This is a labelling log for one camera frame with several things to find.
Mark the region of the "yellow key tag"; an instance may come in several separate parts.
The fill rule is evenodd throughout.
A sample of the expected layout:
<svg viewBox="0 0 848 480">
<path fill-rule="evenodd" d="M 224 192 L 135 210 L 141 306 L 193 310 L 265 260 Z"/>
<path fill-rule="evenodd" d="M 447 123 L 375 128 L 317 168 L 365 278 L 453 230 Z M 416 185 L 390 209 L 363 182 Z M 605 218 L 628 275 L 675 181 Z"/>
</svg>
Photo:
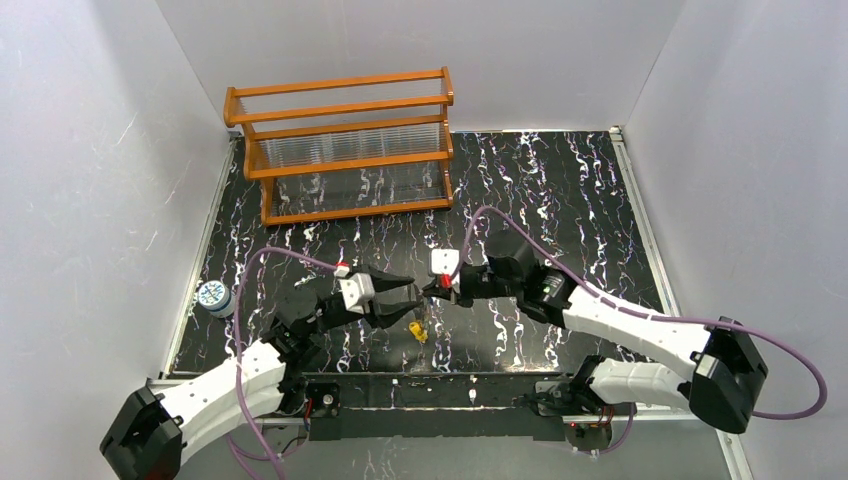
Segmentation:
<svg viewBox="0 0 848 480">
<path fill-rule="evenodd" d="M 428 329 L 423 323 L 418 321 L 410 322 L 408 324 L 408 330 L 418 342 L 422 344 L 427 342 L 429 338 L 429 333 Z"/>
</svg>

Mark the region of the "silver keyring holder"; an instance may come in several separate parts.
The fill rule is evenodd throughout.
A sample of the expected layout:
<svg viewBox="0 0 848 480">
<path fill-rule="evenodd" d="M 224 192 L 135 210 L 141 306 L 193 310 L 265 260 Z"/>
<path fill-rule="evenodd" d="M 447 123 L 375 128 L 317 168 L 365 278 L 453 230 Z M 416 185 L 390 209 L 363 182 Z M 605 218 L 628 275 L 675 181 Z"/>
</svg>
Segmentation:
<svg viewBox="0 0 848 480">
<path fill-rule="evenodd" d="M 417 285 L 414 285 L 414 293 L 415 298 L 420 301 L 420 304 L 413 310 L 414 319 L 411 322 L 418 321 L 423 323 L 428 329 L 428 333 L 430 333 L 432 323 L 432 299 L 423 297 L 421 294 L 421 288 Z"/>
</svg>

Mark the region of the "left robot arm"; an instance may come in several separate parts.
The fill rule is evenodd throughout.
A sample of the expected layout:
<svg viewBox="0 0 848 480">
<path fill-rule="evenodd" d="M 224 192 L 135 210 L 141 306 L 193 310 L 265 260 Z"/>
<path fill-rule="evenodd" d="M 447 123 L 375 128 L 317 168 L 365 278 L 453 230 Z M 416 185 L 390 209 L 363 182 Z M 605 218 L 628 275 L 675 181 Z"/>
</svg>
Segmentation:
<svg viewBox="0 0 848 480">
<path fill-rule="evenodd" d="M 296 287 L 281 299 L 266 332 L 234 358 L 176 386 L 131 393 L 99 451 L 121 479 L 173 479 L 212 441 L 258 417 L 293 413 L 308 401 L 304 368 L 319 335 L 366 321 L 387 329 L 423 306 L 410 277 L 370 266 L 340 270 L 336 292 Z"/>
</svg>

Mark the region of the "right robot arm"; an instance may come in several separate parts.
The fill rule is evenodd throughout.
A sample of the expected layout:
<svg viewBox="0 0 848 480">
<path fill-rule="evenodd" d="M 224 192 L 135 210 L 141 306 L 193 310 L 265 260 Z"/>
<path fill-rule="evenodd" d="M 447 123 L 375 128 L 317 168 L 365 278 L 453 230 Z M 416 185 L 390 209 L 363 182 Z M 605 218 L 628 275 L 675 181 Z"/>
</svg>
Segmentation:
<svg viewBox="0 0 848 480">
<path fill-rule="evenodd" d="M 655 310 L 615 299 L 543 264 L 518 233 L 497 232 L 487 260 L 471 265 L 455 249 L 434 249 L 426 297 L 465 308 L 476 300 L 512 298 L 541 324 L 593 335 L 644 355 L 624 362 L 589 355 L 573 374 L 526 395 L 540 416 L 601 414 L 642 403 L 689 411 L 718 430 L 747 430 L 768 368 L 738 322 L 665 321 Z"/>
</svg>

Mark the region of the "blue white tape roll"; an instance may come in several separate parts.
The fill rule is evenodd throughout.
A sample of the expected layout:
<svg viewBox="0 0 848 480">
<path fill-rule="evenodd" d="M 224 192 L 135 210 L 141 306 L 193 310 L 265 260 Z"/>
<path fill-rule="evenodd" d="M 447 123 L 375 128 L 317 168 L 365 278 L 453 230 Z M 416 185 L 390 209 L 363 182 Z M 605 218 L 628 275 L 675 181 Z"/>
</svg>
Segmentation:
<svg viewBox="0 0 848 480">
<path fill-rule="evenodd" d="M 232 289 L 220 280 L 209 280 L 196 291 L 196 301 L 215 318 L 224 319 L 233 315 L 235 300 Z"/>
</svg>

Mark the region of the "orange wooden shelf rack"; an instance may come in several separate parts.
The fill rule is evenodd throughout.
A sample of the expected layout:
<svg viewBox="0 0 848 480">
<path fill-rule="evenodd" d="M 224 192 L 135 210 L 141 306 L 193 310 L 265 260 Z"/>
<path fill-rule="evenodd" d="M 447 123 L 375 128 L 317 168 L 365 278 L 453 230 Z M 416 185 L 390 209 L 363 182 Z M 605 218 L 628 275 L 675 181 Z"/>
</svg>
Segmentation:
<svg viewBox="0 0 848 480">
<path fill-rule="evenodd" d="M 227 89 L 266 226 L 449 209 L 450 70 Z"/>
</svg>

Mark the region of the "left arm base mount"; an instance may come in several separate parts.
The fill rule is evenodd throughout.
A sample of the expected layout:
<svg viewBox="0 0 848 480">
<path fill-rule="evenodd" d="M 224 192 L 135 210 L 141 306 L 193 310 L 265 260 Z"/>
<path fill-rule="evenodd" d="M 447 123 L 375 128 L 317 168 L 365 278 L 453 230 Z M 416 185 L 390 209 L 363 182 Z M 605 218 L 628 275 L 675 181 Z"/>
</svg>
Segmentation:
<svg viewBox="0 0 848 480">
<path fill-rule="evenodd" d="M 338 383 L 307 378 L 284 380 L 247 394 L 245 400 L 253 417 L 335 418 L 341 410 Z"/>
</svg>

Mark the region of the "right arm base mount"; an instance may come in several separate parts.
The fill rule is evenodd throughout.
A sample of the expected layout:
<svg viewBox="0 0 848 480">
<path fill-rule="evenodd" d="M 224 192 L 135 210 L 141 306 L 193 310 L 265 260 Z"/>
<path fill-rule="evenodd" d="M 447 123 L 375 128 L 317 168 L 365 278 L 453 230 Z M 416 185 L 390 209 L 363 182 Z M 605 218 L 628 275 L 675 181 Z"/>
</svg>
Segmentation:
<svg viewBox="0 0 848 480">
<path fill-rule="evenodd" d="M 613 421 L 616 418 L 627 421 L 638 412 L 634 403 L 609 403 L 588 386 L 573 384 L 568 377 L 538 381 L 530 393 L 516 398 L 514 403 L 541 417 L 584 417 L 567 422 L 566 432 L 575 440 L 611 442 Z"/>
</svg>

